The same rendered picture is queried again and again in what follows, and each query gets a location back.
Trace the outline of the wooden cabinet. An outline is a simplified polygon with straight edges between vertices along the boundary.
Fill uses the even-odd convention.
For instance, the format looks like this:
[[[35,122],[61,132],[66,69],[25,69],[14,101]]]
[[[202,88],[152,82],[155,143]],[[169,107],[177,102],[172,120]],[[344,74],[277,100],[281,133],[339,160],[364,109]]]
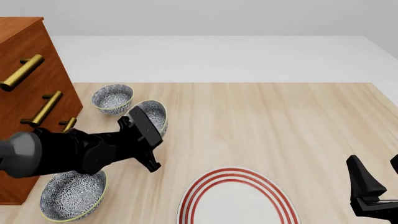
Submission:
[[[17,132],[34,128],[21,124],[31,119],[47,102],[42,95],[59,90],[62,98],[40,125],[51,132],[61,132],[60,121],[77,117],[83,105],[41,17],[0,17],[0,83],[22,66],[22,58],[36,54],[45,61],[10,92],[0,89],[0,141]]]

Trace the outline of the large patterned bowl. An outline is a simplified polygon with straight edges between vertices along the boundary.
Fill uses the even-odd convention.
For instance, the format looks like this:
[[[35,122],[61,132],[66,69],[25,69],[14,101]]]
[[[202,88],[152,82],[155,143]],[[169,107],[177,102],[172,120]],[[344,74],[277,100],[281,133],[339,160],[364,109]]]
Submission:
[[[74,222],[92,214],[104,199],[106,172],[83,175],[68,171],[54,175],[40,196],[40,211],[51,222]]]

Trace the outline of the white plate with red rings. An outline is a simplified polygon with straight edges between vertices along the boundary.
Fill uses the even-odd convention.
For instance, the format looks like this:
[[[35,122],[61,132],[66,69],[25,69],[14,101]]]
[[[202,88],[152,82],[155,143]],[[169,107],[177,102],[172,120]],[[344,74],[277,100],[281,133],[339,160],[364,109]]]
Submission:
[[[176,224],[301,224],[287,194],[275,182],[245,167],[220,167],[186,189]]]

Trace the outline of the small patterned bowl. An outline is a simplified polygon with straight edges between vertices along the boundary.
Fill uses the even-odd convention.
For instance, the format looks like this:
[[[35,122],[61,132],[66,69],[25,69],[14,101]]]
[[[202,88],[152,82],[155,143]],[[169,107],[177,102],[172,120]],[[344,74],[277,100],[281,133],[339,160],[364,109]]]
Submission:
[[[91,97],[91,103],[106,115],[119,115],[130,107],[133,96],[134,91],[129,85],[117,83],[97,90]]]

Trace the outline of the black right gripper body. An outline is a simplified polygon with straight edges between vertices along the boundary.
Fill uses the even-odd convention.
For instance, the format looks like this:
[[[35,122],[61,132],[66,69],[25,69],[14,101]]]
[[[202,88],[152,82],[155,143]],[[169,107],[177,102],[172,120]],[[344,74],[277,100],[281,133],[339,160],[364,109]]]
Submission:
[[[398,200],[366,201],[352,198],[350,205],[357,217],[398,221]]]

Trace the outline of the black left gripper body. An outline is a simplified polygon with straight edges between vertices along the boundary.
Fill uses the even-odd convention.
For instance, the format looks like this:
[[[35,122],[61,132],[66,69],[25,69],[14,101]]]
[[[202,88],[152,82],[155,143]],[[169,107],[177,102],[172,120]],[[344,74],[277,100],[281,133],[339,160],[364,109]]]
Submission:
[[[155,159],[153,150],[162,143],[162,136],[147,116],[118,119],[119,152],[124,157],[135,158],[149,172],[157,171],[161,164]]]

